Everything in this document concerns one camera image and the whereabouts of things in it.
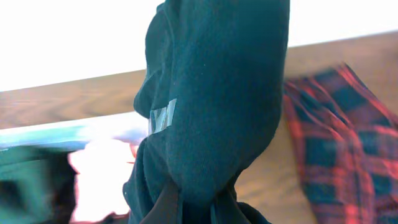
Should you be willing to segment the red plaid cloth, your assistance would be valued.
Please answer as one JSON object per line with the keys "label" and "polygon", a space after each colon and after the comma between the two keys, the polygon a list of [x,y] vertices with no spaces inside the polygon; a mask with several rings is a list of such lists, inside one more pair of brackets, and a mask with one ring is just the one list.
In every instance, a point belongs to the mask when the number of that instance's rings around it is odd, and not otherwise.
{"label": "red plaid cloth", "polygon": [[302,190],[321,224],[397,224],[397,116],[346,64],[284,83]]}

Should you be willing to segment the green banded cloth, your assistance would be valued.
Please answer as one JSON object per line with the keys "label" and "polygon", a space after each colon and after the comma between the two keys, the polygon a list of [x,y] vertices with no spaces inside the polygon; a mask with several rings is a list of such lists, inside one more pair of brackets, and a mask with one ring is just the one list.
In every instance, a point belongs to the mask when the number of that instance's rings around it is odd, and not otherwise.
{"label": "green banded cloth", "polygon": [[76,206],[75,176],[66,152],[1,149],[1,224],[68,224]]}

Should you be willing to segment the small black cloth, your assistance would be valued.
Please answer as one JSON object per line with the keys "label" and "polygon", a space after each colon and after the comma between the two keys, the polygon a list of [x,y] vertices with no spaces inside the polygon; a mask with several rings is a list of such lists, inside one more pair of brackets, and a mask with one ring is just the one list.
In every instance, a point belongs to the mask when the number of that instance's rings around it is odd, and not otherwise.
{"label": "small black cloth", "polygon": [[166,0],[134,109],[149,122],[123,195],[130,223],[265,223],[234,185],[282,112],[290,3]]}

